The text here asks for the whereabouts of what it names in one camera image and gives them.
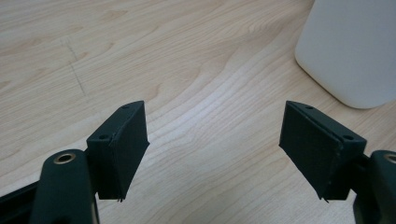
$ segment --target black plastic part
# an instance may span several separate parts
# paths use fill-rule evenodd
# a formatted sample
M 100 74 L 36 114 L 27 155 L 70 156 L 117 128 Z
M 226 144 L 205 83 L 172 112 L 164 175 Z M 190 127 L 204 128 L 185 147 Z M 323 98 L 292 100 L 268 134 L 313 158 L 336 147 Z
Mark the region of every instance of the black plastic part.
M 33 208 L 37 182 L 0 198 L 0 224 L 27 223 Z
M 396 223 L 396 153 L 375 151 L 370 157 L 368 174 L 381 213 L 379 223 Z
M 146 152 L 144 102 L 120 107 L 87 140 L 92 182 L 100 199 L 125 199 Z
M 343 168 L 363 153 L 366 140 L 313 106 L 287 101 L 279 146 L 319 198 L 345 200 L 349 173 Z
M 83 151 L 68 149 L 46 159 L 29 223 L 99 223 Z
M 357 224 L 379 223 L 381 214 L 369 178 L 370 159 L 362 155 L 345 169 L 350 173 L 350 186 L 357 196 L 353 203 L 353 213 Z

